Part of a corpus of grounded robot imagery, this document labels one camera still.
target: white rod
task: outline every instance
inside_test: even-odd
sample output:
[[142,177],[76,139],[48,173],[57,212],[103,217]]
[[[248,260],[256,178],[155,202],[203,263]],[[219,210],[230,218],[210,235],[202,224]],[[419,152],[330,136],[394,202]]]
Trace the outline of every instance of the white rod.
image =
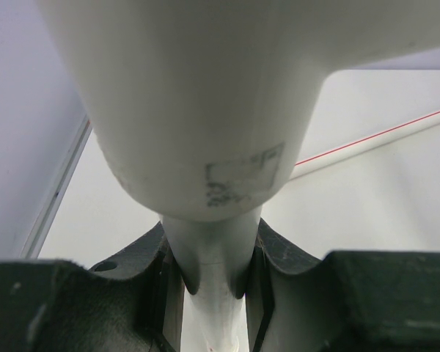
[[303,161],[299,161],[293,168],[290,180],[367,152],[368,150],[397,141],[398,139],[410,136],[411,134],[423,131],[438,124],[440,124],[440,110],[403,123],[402,125],[397,125],[385,131],[345,144],[341,147],[334,148],[333,150],[329,150]]

